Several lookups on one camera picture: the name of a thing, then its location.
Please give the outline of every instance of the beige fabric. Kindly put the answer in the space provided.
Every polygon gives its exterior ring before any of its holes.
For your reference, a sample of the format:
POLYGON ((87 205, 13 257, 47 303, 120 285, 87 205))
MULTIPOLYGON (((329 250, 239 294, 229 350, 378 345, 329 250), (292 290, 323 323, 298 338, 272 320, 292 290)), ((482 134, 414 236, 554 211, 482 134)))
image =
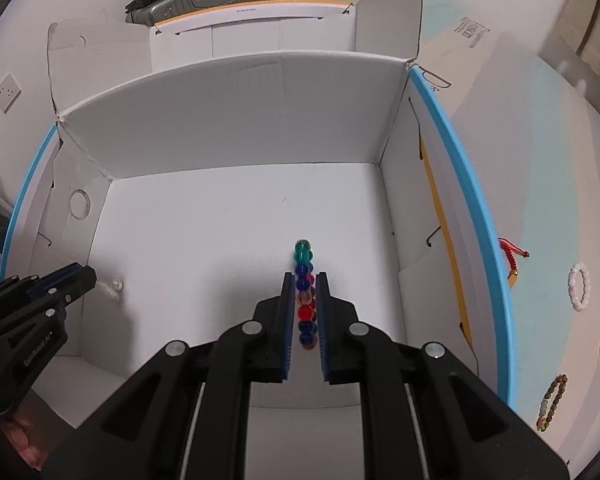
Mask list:
POLYGON ((569 0, 555 26, 554 36, 569 45, 600 76, 600 8, 595 13, 596 2, 569 0))

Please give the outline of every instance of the white wall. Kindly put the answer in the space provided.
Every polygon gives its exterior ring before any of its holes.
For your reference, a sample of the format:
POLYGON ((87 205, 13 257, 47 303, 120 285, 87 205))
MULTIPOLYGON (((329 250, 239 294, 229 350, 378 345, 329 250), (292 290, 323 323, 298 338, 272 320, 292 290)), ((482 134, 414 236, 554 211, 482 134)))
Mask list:
MULTIPOLYGON (((69 18, 123 21, 131 0, 13 0, 0 19, 0 81, 11 72, 22 95, 0 111, 0 173, 13 203, 29 163, 54 120, 46 72, 49 23, 69 18)), ((564 0, 464 0, 537 49, 564 0)))

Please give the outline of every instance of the wall socket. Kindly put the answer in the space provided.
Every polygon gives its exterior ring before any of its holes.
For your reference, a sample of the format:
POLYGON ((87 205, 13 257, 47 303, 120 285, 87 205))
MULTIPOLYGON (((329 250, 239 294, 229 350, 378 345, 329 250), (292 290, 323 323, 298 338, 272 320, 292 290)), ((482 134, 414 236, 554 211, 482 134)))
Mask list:
POLYGON ((22 91, 11 74, 7 74, 0 83, 0 110, 7 113, 22 91))

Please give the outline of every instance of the silver bolt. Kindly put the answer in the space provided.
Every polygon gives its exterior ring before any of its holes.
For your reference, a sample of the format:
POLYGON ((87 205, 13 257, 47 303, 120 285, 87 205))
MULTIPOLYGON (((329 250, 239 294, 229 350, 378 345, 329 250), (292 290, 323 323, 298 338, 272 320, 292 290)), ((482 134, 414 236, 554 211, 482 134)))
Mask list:
POLYGON ((351 335, 367 335, 369 327, 364 323, 355 322, 349 325, 349 332, 351 332, 351 335))
POLYGON ((258 321, 254 321, 254 320, 247 321, 242 326, 242 331, 245 334, 249 334, 249 335, 259 334, 262 331, 262 325, 258 321))
POLYGON ((167 352, 167 355, 171 357, 182 355, 186 349, 187 345, 185 345, 182 341, 171 341, 167 346, 164 347, 164 351, 167 352))
POLYGON ((437 359, 445 354, 445 347, 440 343, 428 343, 427 346, 424 347, 424 351, 429 357, 437 359))

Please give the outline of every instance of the box flap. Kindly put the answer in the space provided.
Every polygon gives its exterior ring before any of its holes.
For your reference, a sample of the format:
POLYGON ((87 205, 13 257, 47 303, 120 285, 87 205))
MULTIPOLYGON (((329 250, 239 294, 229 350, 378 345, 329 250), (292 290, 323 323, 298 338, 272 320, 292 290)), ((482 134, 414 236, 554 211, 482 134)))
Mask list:
POLYGON ((360 0, 356 7, 357 52, 418 56, 422 0, 360 0))
POLYGON ((56 113, 151 73, 149 29, 129 23, 52 23, 47 39, 56 113))

